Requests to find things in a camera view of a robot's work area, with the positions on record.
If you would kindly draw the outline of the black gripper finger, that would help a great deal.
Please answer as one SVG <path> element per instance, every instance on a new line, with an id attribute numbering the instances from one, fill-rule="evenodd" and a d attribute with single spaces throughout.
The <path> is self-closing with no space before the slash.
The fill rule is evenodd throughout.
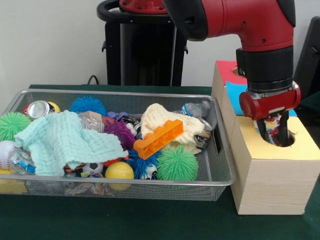
<path id="1" fill-rule="evenodd" d="M 288 119 L 289 119 L 289 112 L 283 112 L 280 118 L 280 126 L 278 128 L 278 141 L 281 147 L 286 147 L 288 145 Z"/>
<path id="2" fill-rule="evenodd" d="M 257 127 L 260 133 L 260 136 L 265 140 L 266 142 L 270 143 L 270 136 L 267 132 L 267 124 L 265 119 L 259 119 L 257 120 Z"/>

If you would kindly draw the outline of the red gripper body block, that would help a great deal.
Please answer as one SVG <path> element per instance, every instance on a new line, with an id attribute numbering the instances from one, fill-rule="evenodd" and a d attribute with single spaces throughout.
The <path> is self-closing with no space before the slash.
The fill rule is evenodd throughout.
<path id="1" fill-rule="evenodd" d="M 245 91 L 239 95 L 239 104 L 246 117 L 252 120 L 265 119 L 274 113 L 296 108 L 301 101 L 301 90 L 296 82 L 287 90 L 256 93 Z"/>

